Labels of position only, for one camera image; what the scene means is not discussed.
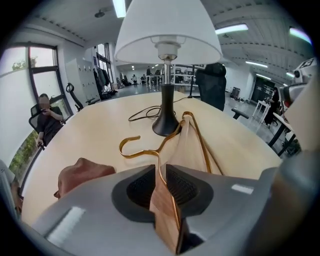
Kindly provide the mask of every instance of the crumpled brown fabric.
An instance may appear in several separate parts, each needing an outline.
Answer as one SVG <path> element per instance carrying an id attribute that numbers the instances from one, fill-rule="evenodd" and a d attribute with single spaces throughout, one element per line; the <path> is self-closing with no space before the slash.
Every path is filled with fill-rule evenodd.
<path id="1" fill-rule="evenodd" d="M 79 158 L 71 166 L 64 168 L 58 177 L 58 191 L 53 195 L 61 198 L 84 182 L 116 173 L 109 165 L 98 164 L 85 158 Z"/>

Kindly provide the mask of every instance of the black table leg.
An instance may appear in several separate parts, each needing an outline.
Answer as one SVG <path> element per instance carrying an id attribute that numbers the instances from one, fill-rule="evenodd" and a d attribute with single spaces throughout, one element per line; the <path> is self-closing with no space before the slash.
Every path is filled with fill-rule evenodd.
<path id="1" fill-rule="evenodd" d="M 283 123 L 281 123 L 281 126 L 279 127 L 278 131 L 276 132 L 276 134 L 274 135 L 274 137 L 272 138 L 272 140 L 268 143 L 269 147 L 272 147 L 275 142 L 277 141 L 277 139 L 279 138 L 279 136 L 282 134 L 282 132 L 285 129 L 285 125 Z"/>
<path id="2" fill-rule="evenodd" d="M 282 155 L 283 152 L 285 152 L 285 150 L 287 149 L 287 147 L 291 144 L 291 142 L 294 141 L 296 135 L 293 134 L 291 136 L 291 138 L 289 139 L 289 141 L 287 143 L 284 143 L 283 149 L 278 153 L 278 156 L 280 157 Z"/>

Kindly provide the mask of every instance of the lamp base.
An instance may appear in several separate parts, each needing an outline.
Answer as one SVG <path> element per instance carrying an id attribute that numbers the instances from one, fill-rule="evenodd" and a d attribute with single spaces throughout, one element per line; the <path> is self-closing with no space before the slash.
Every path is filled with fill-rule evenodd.
<path id="1" fill-rule="evenodd" d="M 158 119 L 152 125 L 152 130 L 160 136 L 172 134 L 179 125 L 174 112 L 174 92 L 173 84 L 161 85 L 161 110 Z"/>

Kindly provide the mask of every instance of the green foliage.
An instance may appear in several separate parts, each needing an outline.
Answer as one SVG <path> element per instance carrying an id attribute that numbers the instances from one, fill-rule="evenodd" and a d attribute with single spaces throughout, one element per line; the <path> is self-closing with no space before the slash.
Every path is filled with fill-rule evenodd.
<path id="1" fill-rule="evenodd" d="M 37 132 L 35 130 L 32 131 L 15 153 L 10 163 L 9 169 L 15 174 L 18 181 L 24 175 L 29 162 L 38 149 L 35 142 L 37 137 Z"/>
<path id="2" fill-rule="evenodd" d="M 31 58 L 31 67 L 32 68 L 34 68 L 36 66 L 37 58 L 38 58 L 38 56 Z M 21 60 L 19 62 L 13 63 L 12 70 L 13 71 L 21 70 L 21 69 L 25 69 L 26 67 L 27 67 L 26 61 L 23 59 L 23 60 Z"/>

